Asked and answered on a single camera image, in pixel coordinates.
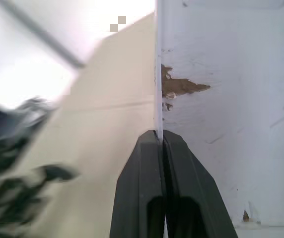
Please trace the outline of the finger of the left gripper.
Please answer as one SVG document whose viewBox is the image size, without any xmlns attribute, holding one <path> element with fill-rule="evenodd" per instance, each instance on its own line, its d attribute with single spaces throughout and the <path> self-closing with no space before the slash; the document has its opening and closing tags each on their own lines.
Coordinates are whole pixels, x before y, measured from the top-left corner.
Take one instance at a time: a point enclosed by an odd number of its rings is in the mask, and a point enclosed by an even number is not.
<svg viewBox="0 0 284 238">
<path fill-rule="evenodd" d="M 36 167 L 34 171 L 44 184 L 52 181 L 70 181 L 79 175 L 73 168 L 63 164 L 42 165 Z"/>
</svg>

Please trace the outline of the white phone box base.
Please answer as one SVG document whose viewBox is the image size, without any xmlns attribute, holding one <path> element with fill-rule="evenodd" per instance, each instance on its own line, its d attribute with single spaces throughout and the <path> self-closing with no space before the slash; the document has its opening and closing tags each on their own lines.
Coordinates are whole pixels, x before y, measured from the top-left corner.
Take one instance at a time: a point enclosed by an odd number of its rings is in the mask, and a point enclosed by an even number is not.
<svg viewBox="0 0 284 238">
<path fill-rule="evenodd" d="M 159 0 L 161 63 L 208 88 L 163 127 L 214 178 L 240 238 L 284 238 L 284 0 Z"/>
</svg>

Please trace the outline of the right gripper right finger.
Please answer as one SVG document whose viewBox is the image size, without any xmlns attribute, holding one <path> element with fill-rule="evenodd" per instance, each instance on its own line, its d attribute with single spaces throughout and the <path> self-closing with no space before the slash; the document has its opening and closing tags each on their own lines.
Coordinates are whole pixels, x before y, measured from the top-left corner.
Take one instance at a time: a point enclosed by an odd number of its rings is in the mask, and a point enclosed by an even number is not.
<svg viewBox="0 0 284 238">
<path fill-rule="evenodd" d="M 184 139 L 163 132 L 169 238 L 238 238 L 215 180 Z"/>
</svg>

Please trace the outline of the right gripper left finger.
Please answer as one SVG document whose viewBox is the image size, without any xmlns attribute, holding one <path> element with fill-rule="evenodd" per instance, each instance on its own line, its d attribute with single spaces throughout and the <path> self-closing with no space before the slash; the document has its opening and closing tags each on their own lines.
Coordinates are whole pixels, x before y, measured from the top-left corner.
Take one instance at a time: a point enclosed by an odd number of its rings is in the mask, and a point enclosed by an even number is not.
<svg viewBox="0 0 284 238">
<path fill-rule="evenodd" d="M 163 238 L 165 180 L 155 131 L 137 139 L 116 184 L 109 238 Z"/>
</svg>

